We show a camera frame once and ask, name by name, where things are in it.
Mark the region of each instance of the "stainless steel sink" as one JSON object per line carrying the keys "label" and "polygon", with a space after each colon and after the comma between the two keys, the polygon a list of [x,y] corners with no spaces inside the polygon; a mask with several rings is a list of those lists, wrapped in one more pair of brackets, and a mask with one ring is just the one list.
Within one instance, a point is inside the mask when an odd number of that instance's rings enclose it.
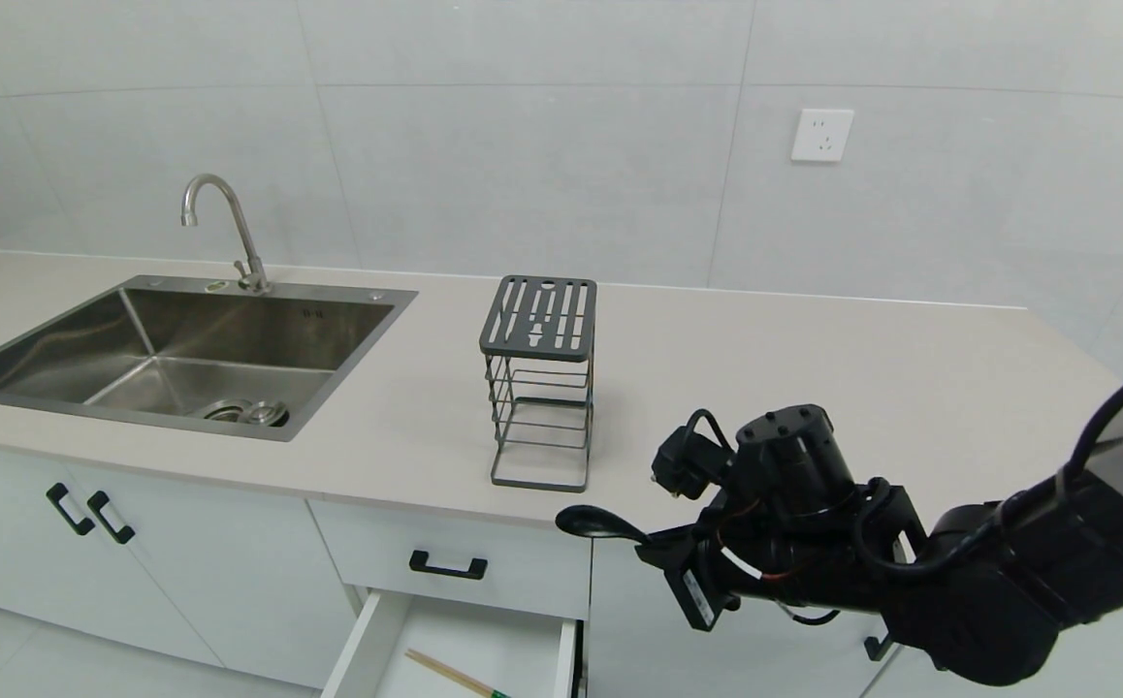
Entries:
{"label": "stainless steel sink", "polygon": [[414,296],[140,275],[0,346],[0,403],[290,441]]}

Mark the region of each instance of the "white countertop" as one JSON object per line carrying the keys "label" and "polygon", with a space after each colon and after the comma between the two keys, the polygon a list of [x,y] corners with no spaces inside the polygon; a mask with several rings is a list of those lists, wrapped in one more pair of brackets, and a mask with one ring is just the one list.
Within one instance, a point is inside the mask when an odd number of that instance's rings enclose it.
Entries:
{"label": "white countertop", "polygon": [[[818,403],[856,480],[906,486],[925,526],[1052,474],[1116,380],[1026,310],[602,284],[586,494],[495,487],[477,337],[496,279],[270,267],[273,282],[419,296],[291,442],[0,406],[0,446],[331,500],[549,525],[569,504],[645,530],[700,502],[649,481],[660,441],[709,407],[731,434]],[[0,345],[136,274],[228,265],[0,252]]]}

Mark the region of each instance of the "electrical outlet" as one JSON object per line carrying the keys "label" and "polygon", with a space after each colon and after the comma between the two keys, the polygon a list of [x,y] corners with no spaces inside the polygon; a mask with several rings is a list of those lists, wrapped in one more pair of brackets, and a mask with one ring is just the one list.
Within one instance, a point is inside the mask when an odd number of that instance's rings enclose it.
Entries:
{"label": "electrical outlet", "polygon": [[841,163],[852,110],[803,110],[791,159],[796,163]]}

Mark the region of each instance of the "drain strainer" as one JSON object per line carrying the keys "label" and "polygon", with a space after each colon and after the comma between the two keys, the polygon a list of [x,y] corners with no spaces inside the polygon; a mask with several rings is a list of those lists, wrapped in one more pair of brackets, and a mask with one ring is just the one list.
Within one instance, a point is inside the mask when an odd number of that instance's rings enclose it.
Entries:
{"label": "drain strainer", "polygon": [[280,401],[272,403],[261,402],[261,403],[255,403],[255,405],[252,405],[250,407],[247,407],[247,412],[244,412],[243,414],[243,421],[245,421],[247,424],[279,425],[277,424],[279,421],[282,424],[285,423],[285,421],[283,421],[282,417],[286,415],[287,412],[285,403]]}
{"label": "drain strainer", "polygon": [[290,419],[286,404],[280,401],[219,401],[190,414],[212,423],[282,425]]}

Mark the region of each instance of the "chopsticks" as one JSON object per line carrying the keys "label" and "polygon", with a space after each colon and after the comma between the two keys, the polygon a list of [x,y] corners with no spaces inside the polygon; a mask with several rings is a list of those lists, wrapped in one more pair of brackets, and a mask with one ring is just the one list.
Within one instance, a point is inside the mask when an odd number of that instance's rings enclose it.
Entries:
{"label": "chopsticks", "polygon": [[451,680],[454,683],[472,689],[478,695],[483,695],[483,698],[509,698],[509,695],[504,695],[501,690],[496,690],[494,687],[486,683],[481,683],[481,681],[472,679],[472,677],[456,670],[456,668],[438,662],[436,659],[429,658],[428,654],[418,650],[407,650],[407,655],[408,658],[414,659],[416,662],[428,667],[433,672],[444,676],[447,680]]}

